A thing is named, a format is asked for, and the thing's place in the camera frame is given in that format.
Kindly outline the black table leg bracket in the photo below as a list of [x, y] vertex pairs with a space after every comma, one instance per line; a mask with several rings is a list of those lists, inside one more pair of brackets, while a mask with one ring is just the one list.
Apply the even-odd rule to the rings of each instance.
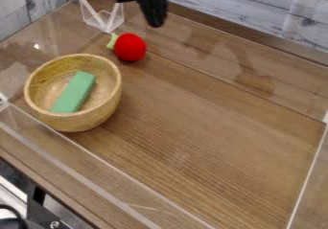
[[46, 192], [37, 187], [27, 196], [27, 220], [30, 229], [73, 229], [45, 207]]

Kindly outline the wooden bowl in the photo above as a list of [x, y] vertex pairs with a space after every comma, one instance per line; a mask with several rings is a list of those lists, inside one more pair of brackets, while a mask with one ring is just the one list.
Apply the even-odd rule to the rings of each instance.
[[37, 118], [54, 129], [80, 132], [114, 114], [122, 75], [105, 57], [73, 54], [46, 62], [25, 84], [25, 100]]

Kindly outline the green rectangular block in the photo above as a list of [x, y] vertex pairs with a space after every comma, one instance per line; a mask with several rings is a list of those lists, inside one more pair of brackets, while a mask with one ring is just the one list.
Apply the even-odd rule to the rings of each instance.
[[78, 112], [93, 91], [96, 82], [97, 77], [93, 74], [78, 71], [57, 98], [50, 111], [54, 113]]

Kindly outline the clear acrylic corner bracket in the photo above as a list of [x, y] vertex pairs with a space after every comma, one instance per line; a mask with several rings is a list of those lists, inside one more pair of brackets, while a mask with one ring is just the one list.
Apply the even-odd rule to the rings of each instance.
[[125, 23], [124, 5], [114, 4], [113, 10], [96, 11], [88, 0], [78, 0], [84, 22], [110, 34]]

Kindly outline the red toy fruit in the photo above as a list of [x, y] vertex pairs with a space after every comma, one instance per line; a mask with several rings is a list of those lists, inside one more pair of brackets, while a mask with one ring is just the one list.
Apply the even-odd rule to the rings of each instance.
[[113, 33], [106, 48], [126, 61], [143, 60], [147, 55], [147, 43], [137, 34]]

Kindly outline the clear acrylic tray wall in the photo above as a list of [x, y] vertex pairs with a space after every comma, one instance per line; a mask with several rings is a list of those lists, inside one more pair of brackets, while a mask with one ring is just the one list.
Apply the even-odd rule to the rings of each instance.
[[98, 229], [215, 229], [3, 95], [0, 158]]

